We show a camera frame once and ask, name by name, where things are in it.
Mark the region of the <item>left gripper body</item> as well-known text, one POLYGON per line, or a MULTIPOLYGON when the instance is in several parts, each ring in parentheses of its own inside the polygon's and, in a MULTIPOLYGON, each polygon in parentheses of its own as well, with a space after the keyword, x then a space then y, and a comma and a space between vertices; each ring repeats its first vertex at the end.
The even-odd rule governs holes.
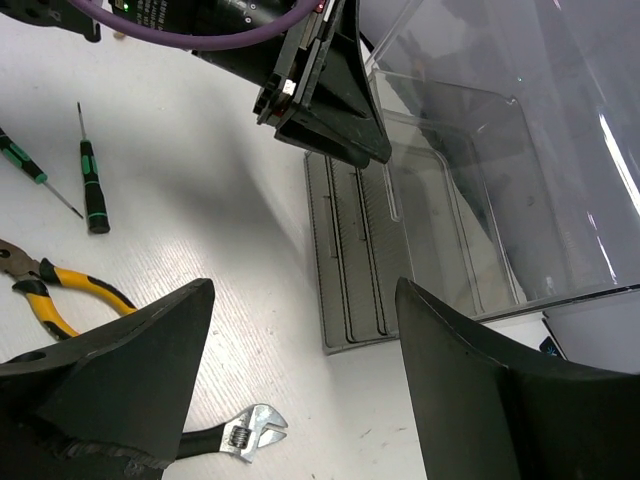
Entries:
POLYGON ((97 43, 111 29, 186 50, 261 87, 268 99, 301 88, 322 27, 320 1, 4 1, 3 15, 97 43))

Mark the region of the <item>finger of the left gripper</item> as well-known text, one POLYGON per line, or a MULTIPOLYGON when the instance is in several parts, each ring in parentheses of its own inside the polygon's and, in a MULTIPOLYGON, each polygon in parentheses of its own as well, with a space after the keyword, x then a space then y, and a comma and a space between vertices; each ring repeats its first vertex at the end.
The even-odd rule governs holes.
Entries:
POLYGON ((275 138, 356 168, 389 161, 391 144, 360 49, 357 1, 334 4, 275 138))

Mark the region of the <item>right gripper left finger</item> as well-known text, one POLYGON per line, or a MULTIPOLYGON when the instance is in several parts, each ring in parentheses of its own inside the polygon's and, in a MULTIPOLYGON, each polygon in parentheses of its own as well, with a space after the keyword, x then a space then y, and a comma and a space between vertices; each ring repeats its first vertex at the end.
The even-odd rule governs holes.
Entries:
POLYGON ((2 363, 2 478, 161 478, 177 457, 214 299, 212 281, 197 279, 2 363))

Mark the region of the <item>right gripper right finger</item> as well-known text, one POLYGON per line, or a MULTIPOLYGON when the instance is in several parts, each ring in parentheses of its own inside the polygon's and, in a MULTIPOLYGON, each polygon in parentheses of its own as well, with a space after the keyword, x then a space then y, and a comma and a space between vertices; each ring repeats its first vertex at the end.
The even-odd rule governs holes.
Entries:
POLYGON ((395 290, 431 479, 635 479, 639 378, 531 349, 413 281, 395 290))

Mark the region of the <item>black handle adjustable wrench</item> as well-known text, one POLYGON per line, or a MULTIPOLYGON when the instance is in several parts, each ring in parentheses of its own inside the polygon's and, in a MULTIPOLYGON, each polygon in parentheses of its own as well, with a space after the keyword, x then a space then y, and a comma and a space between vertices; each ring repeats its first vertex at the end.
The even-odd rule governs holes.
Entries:
POLYGON ((252 463, 256 451, 287 436, 288 422, 271 405, 253 404, 225 423, 182 434, 177 460, 225 453, 252 463))

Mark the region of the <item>clear plastic drawer organizer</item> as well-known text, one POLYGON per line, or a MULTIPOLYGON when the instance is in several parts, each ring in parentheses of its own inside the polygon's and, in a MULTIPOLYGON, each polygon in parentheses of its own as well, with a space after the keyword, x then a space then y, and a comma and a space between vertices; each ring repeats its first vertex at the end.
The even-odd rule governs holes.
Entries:
POLYGON ((639 286, 639 5, 366 1, 392 147, 305 156, 327 354, 394 340, 412 279, 480 321, 639 286))

